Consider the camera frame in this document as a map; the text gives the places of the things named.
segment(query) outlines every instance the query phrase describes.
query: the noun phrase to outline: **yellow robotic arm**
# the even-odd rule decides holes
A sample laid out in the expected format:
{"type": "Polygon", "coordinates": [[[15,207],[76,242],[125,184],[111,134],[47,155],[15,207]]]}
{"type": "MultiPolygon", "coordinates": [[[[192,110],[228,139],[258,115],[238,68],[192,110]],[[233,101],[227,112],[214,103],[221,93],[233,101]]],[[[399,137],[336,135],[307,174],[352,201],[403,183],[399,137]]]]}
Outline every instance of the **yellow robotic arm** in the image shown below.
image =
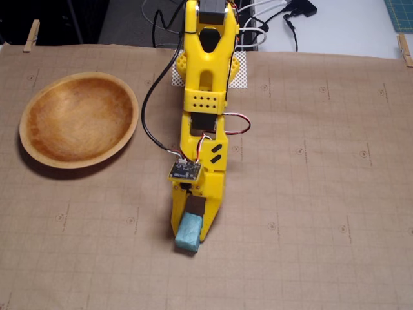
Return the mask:
{"type": "MultiPolygon", "coordinates": [[[[215,5],[223,0],[211,2],[215,5]]],[[[239,61],[233,56],[239,25],[232,3],[223,4],[223,11],[209,12],[208,0],[186,2],[184,52],[176,60],[185,80],[180,146],[189,161],[176,163],[169,176],[171,224],[176,235],[187,198],[205,198],[200,241],[205,239],[223,200],[228,158],[223,113],[228,105],[228,83],[239,70],[239,61]],[[206,132],[211,133],[211,139],[203,138],[206,132]]]]}

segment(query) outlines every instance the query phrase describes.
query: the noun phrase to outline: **wooden bowl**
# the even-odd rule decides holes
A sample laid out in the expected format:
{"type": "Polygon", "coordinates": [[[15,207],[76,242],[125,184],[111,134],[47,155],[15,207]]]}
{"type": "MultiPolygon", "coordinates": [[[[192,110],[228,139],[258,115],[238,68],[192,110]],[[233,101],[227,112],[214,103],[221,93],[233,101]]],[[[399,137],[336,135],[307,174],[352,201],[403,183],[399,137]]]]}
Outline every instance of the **wooden bowl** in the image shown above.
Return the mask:
{"type": "Polygon", "coordinates": [[[122,149],[137,118],[137,100],[125,82],[104,73],[79,73],[32,98],[20,121],[20,138],[45,165],[87,167],[122,149]]]}

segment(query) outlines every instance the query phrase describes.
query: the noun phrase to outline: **wooden clothespin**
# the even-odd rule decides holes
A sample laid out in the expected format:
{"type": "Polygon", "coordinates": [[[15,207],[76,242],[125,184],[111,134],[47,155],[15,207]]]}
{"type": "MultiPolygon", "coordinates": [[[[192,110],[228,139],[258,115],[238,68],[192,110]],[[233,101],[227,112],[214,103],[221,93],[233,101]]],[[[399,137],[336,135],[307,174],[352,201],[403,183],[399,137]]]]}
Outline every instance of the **wooden clothespin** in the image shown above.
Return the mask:
{"type": "Polygon", "coordinates": [[[398,43],[399,48],[401,50],[401,54],[403,55],[403,58],[406,61],[406,66],[413,67],[413,59],[410,55],[410,50],[408,49],[405,34],[398,34],[398,43]]]}
{"type": "Polygon", "coordinates": [[[37,35],[39,34],[40,20],[35,19],[27,37],[26,45],[23,49],[24,53],[30,53],[32,47],[36,45],[37,35]]]}

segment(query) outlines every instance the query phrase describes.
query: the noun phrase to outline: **green cutting mat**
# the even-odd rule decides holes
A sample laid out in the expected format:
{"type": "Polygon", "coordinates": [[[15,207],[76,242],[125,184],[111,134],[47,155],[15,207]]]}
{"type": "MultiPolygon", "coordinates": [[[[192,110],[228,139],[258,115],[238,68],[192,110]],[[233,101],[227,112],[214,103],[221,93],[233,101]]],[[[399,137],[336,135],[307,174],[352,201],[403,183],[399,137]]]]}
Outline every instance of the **green cutting mat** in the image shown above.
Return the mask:
{"type": "Polygon", "coordinates": [[[397,32],[413,32],[413,0],[385,0],[397,32]]]}

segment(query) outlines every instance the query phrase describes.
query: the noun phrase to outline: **yellow 3d-printed part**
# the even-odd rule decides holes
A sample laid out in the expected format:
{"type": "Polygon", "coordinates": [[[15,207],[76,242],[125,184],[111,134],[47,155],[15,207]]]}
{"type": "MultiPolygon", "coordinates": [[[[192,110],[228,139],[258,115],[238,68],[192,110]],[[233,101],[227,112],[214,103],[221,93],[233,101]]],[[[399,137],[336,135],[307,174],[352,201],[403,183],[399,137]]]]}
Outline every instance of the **yellow 3d-printed part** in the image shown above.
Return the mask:
{"type": "Polygon", "coordinates": [[[200,135],[192,132],[192,113],[216,115],[215,136],[204,139],[199,162],[203,166],[203,177],[197,182],[172,181],[171,224],[175,234],[179,229],[188,196],[204,197],[205,212],[200,240],[203,241],[221,206],[227,170],[228,138],[225,134],[224,111],[227,107],[227,82],[239,71],[239,60],[233,57],[239,25],[230,3],[223,25],[207,25],[199,22],[197,1],[188,0],[185,10],[184,52],[176,60],[176,68],[185,80],[184,106],[181,124],[181,150],[191,161],[196,161],[200,135]],[[205,52],[199,33],[205,29],[216,29],[220,40],[215,49],[205,52]]]}

